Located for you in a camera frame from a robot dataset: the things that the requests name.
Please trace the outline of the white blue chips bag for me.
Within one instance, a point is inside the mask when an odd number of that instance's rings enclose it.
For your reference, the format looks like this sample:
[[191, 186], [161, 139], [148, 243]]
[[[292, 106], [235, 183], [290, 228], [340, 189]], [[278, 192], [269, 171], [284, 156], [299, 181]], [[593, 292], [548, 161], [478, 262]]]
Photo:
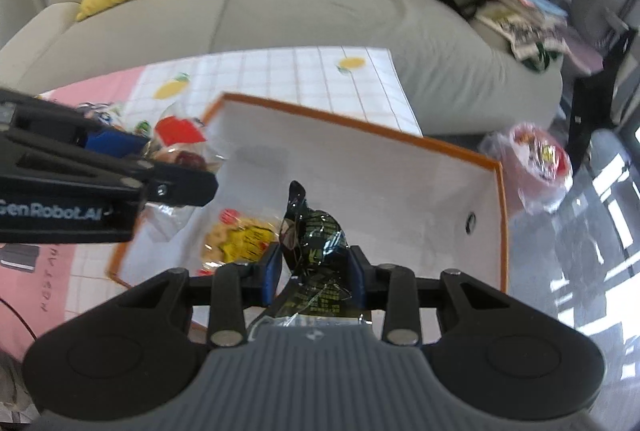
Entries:
[[102, 125], [120, 131], [125, 131], [125, 122], [122, 120], [122, 106], [118, 103], [80, 103], [75, 107], [87, 119], [98, 121]]

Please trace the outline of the red plastic snack bag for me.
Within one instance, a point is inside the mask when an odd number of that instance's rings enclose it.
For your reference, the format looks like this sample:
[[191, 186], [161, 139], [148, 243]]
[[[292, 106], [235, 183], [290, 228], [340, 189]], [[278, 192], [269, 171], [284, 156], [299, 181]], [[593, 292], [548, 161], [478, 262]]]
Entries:
[[564, 148], [529, 122], [487, 134], [480, 152], [501, 162], [509, 217], [523, 212], [553, 214], [573, 185], [573, 168]]

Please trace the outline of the grey office chair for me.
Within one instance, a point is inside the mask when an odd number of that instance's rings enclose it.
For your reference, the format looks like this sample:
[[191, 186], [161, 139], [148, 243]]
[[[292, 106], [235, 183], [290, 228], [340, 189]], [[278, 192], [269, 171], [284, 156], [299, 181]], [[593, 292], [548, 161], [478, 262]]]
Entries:
[[572, 0], [570, 26], [602, 58], [598, 70], [571, 56], [563, 63], [565, 151], [578, 170], [594, 132], [622, 128], [639, 113], [639, 0]]

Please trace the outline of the black snack packet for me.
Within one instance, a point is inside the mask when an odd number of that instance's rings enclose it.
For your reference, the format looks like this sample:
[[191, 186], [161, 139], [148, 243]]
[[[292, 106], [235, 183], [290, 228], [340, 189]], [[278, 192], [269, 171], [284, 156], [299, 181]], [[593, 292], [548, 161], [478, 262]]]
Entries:
[[309, 207], [306, 190], [297, 181], [288, 185], [279, 243], [290, 278], [250, 324], [250, 339], [267, 326], [372, 324], [371, 313], [360, 310], [352, 299], [349, 244], [341, 224], [329, 212]]

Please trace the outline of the pink white patterned tablecloth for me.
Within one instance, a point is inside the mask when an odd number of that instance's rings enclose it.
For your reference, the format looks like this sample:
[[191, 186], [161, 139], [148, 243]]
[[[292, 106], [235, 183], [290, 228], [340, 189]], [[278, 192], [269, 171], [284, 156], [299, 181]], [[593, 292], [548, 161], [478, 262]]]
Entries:
[[[122, 126], [155, 124], [171, 105], [204, 119], [219, 95], [240, 93], [325, 110], [417, 136], [421, 130], [390, 52], [310, 47], [208, 54], [69, 84], [44, 98], [111, 104]], [[21, 359], [34, 339], [124, 289], [108, 278], [114, 246], [1, 250], [1, 349]]]

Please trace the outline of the orange white storage box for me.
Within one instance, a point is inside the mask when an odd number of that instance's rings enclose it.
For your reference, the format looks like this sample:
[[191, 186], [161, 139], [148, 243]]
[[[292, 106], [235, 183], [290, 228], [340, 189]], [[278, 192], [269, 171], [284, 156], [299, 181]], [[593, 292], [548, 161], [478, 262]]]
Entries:
[[166, 269], [201, 266], [205, 236], [233, 209], [281, 220], [292, 182], [309, 207], [340, 223], [372, 264], [419, 277], [458, 269], [496, 289], [508, 282], [508, 217], [497, 162], [310, 108], [222, 95], [205, 116], [206, 136], [224, 156], [218, 190], [183, 229], [162, 240], [147, 217], [114, 252], [110, 271], [134, 287]]

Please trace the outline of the yellow cookie packet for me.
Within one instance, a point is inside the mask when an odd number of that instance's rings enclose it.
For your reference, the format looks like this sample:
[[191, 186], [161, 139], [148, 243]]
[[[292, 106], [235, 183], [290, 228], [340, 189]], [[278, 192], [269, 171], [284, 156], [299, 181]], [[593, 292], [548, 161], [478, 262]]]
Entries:
[[222, 209], [204, 236], [196, 274], [210, 276], [229, 263], [257, 263], [278, 239], [279, 224], [270, 215]]

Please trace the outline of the beige sofa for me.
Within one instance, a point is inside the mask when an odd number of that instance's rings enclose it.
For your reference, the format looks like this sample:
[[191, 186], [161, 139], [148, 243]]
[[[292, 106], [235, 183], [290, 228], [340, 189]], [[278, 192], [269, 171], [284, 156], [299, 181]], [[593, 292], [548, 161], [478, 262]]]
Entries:
[[344, 46], [390, 52], [426, 134], [550, 126], [561, 65], [533, 72], [488, 27], [437, 0], [129, 0], [88, 18], [49, 0], [1, 51], [3, 87], [29, 94], [207, 53]]

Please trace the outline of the clear pastry snack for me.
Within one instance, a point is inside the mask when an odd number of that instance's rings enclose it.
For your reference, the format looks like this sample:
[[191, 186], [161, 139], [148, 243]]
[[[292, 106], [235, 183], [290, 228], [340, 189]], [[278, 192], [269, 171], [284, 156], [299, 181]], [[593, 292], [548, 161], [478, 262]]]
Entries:
[[[206, 139], [203, 122], [184, 116], [176, 105], [160, 115], [145, 155], [158, 162], [213, 174], [224, 164], [224, 156]], [[153, 228], [153, 238], [168, 241], [176, 236], [186, 227], [196, 209], [197, 206], [148, 204], [145, 211]]]

